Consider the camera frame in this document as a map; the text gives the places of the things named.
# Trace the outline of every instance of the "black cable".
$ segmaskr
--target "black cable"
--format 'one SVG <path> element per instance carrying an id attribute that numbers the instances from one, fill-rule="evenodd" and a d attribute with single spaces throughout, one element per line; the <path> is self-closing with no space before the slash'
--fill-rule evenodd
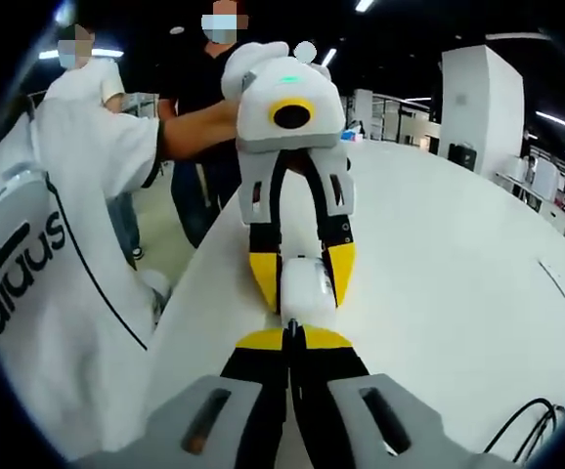
<path id="1" fill-rule="evenodd" d="M 526 440 L 524 440 L 524 443 L 522 444 L 522 446 L 519 448 L 519 450 L 517 451 L 517 453 L 515 454 L 515 457 L 513 457 L 513 462 L 517 462 L 519 460 L 519 458 L 521 457 L 522 452 L 524 451 L 524 449 L 526 449 L 526 446 L 528 445 L 528 443 L 530 443 L 532 441 L 532 438 L 535 436 L 535 434 L 539 431 L 539 434 L 537 435 L 537 437 L 534 439 L 534 442 L 532 443 L 532 445 L 530 446 L 530 450 L 528 451 L 528 455 L 526 456 L 526 459 L 524 460 L 524 462 L 526 460 L 528 460 L 528 457 L 530 456 L 530 454 L 532 453 L 532 451 L 534 450 L 535 446 L 537 445 L 537 442 L 539 441 L 539 439 L 543 436 L 543 432 L 545 431 L 545 429 L 547 428 L 547 422 L 551 419 L 551 415 L 552 413 L 550 413 L 550 411 L 548 410 L 542 418 L 539 419 L 539 421 L 537 422 L 537 424 L 533 427 L 532 431 L 530 432 L 530 434 L 528 434 L 528 437 L 526 437 Z"/>
<path id="2" fill-rule="evenodd" d="M 489 452 L 491 448 L 493 448 L 494 445 L 498 442 L 498 440 L 501 438 L 504 432 L 508 429 L 508 427 L 510 427 L 510 425 L 512 425 L 512 423 L 517 419 L 517 417 L 519 417 L 519 415 L 521 415 L 526 409 L 532 407 L 535 404 L 543 404 L 547 407 L 547 410 L 552 414 L 551 417 L 552 422 L 554 428 L 556 428 L 556 414 L 554 413 L 554 407 L 552 403 L 545 398 L 532 399 L 529 403 L 523 405 L 519 410 L 517 410 L 515 413 L 512 414 L 512 416 L 506 421 L 506 423 L 504 423 L 504 425 L 496 433 L 494 438 L 489 442 L 489 444 L 487 445 L 487 447 L 483 452 Z"/>
<path id="3" fill-rule="evenodd" d="M 562 405 L 555 405 L 554 410 L 558 411 L 559 413 L 562 413 L 563 417 L 565 417 L 565 407 L 563 407 Z M 537 447 L 537 443 L 539 442 L 539 440 L 543 441 L 543 433 L 545 432 L 545 429 L 547 428 L 547 422 L 550 420 L 551 416 L 549 416 L 547 420 L 543 420 L 543 418 L 542 418 L 542 420 L 540 420 L 540 421 L 543 421 L 543 426 L 542 426 L 541 430 L 539 431 L 539 434 L 535 438 L 535 441 L 533 442 L 532 446 L 528 450 L 528 453 L 526 454 L 526 457 L 524 459 L 524 463 L 527 462 L 528 459 L 530 459 L 530 456 L 532 455 L 533 451 Z"/>
<path id="4" fill-rule="evenodd" d="M 109 307 L 110 311 L 117 318 L 117 320 L 119 320 L 119 322 L 128 331 L 128 333 L 133 337 L 133 339 L 135 339 L 137 341 L 137 343 L 142 347 L 142 349 L 147 350 L 148 347 L 146 347 L 146 344 L 144 344 L 144 342 L 142 342 L 142 340 L 137 336 L 137 334 L 135 334 L 135 332 L 128 326 L 126 321 L 123 320 L 122 317 L 119 315 L 119 313 L 115 310 L 115 308 L 113 307 L 113 304 L 109 301 L 109 299 L 107 298 L 107 295 L 105 295 L 105 292 L 100 287 L 100 285 L 98 284 L 98 281 L 96 280 L 93 273 L 91 272 L 91 269 L 87 265 L 87 261 L 85 261 L 85 257 L 83 256 L 83 253 L 80 250 L 80 246 L 78 246 L 78 243 L 76 242 L 76 238 L 74 237 L 74 233 L 72 232 L 72 229 L 71 229 L 71 226 L 69 225 L 69 221 L 67 219 L 67 216 L 65 215 L 64 206 L 61 202 L 61 198 L 59 197 L 59 192 L 57 191 L 57 188 L 50 182 L 50 178 L 48 177 L 48 175 L 46 175 L 46 186 L 48 187 L 48 191 L 50 191 L 55 196 L 55 198 L 57 200 L 57 204 L 59 205 L 59 210 L 61 211 L 61 214 L 64 217 L 65 227 L 67 228 L 67 232 L 69 233 L 69 237 L 71 238 L 74 249 L 76 250 L 76 254 L 78 254 L 78 258 L 80 259 L 80 262 L 82 262 L 83 267 L 85 268 L 85 271 L 87 272 L 87 275 L 89 276 L 91 281 L 94 283 L 96 290 L 98 290 L 98 293 L 100 293 L 100 296 L 102 296 L 103 300 L 105 301 L 105 304 Z"/>

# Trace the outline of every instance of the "ceiling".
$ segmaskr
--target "ceiling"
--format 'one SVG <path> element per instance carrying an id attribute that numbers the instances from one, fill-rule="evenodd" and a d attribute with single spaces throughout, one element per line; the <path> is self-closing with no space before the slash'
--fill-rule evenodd
<path id="1" fill-rule="evenodd" d="M 440 89 L 441 53 L 487 44 L 524 77 L 527 123 L 538 144 L 564 155 L 565 130 L 535 116 L 536 110 L 565 120 L 565 1 L 559 8 L 537 0 L 374 0 L 363 14 L 359 0 L 243 0 L 250 15 L 246 40 L 313 40 L 320 61 L 330 48 L 329 68 L 342 94 L 355 88 L 401 98 L 431 96 Z M 158 64 L 181 60 L 181 50 L 203 40 L 200 16 L 211 0 L 83 0 L 80 14 L 96 25 L 99 47 L 124 51 L 119 60 L 128 92 L 156 91 Z M 185 32 L 169 35 L 180 25 Z M 539 32 L 552 40 L 486 41 L 486 34 Z M 56 61 L 36 64 L 25 91 L 46 89 L 61 70 Z"/>

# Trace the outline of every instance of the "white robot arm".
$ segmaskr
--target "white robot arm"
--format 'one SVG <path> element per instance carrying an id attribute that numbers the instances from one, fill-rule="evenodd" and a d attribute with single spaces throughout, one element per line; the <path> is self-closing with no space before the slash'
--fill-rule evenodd
<path id="1" fill-rule="evenodd" d="M 323 262 L 336 305 L 354 262 L 348 216 L 355 190 L 341 143 L 345 116 L 324 67 L 288 56 L 284 43 L 246 44 L 229 58 L 222 89 L 240 97 L 239 203 L 250 226 L 252 272 L 273 311 L 281 312 L 280 195 L 290 159 L 302 159 L 313 194 Z"/>

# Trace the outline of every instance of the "man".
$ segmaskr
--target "man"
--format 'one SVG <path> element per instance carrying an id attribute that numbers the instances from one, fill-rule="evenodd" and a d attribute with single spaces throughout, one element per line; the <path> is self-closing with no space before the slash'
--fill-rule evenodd
<path id="1" fill-rule="evenodd" d="M 190 159 L 233 139 L 237 111 L 221 102 L 159 122 L 48 98 L 34 117 L 2 120 L 0 195 L 30 163 L 47 172 L 51 189 L 31 230 L 40 234 L 24 236 L 16 225 L 0 246 L 0 363 L 67 459 L 119 448 L 142 424 L 155 298 L 124 262 L 105 201 L 148 186 L 165 157 Z M 35 208 L 23 203 L 3 217 Z M 12 256 L 11 244 L 21 243 Z"/>
<path id="2" fill-rule="evenodd" d="M 60 33 L 59 62 L 65 73 L 48 88 L 44 99 L 59 98 L 85 101 L 120 113 L 124 86 L 119 68 L 111 59 L 92 57 L 96 39 L 93 28 L 85 23 L 73 24 Z M 140 246 L 137 215 L 131 193 L 123 193 L 108 204 L 109 214 L 124 257 L 133 269 L 135 261 L 144 256 Z"/>
<path id="3" fill-rule="evenodd" d="M 247 29 L 247 15 L 232 0 L 213 4 L 202 16 L 207 38 L 185 57 L 170 59 L 161 79 L 158 115 L 161 120 L 193 112 L 223 100 L 221 78 L 229 56 L 239 47 L 238 34 Z M 198 156 L 204 176 L 196 165 L 175 163 L 172 198 L 189 242 L 198 247 L 241 183 L 235 142 L 208 149 Z"/>

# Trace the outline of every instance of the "white table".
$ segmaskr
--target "white table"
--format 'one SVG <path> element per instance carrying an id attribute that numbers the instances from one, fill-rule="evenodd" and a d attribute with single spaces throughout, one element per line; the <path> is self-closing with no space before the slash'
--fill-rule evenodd
<path id="1" fill-rule="evenodd" d="M 565 405 L 565 238 L 492 182 L 396 144 L 347 144 L 357 185 L 357 260 L 336 330 L 372 373 L 438 410 L 446 434 L 481 451 L 535 397 Z M 319 254 L 310 192 L 287 173 L 283 256 Z M 247 263 L 235 197 L 170 299 L 150 352 L 147 412 L 218 374 L 251 331 L 279 325 Z M 494 452 L 512 457 L 542 410 Z M 279 467 L 310 467 L 291 418 Z"/>

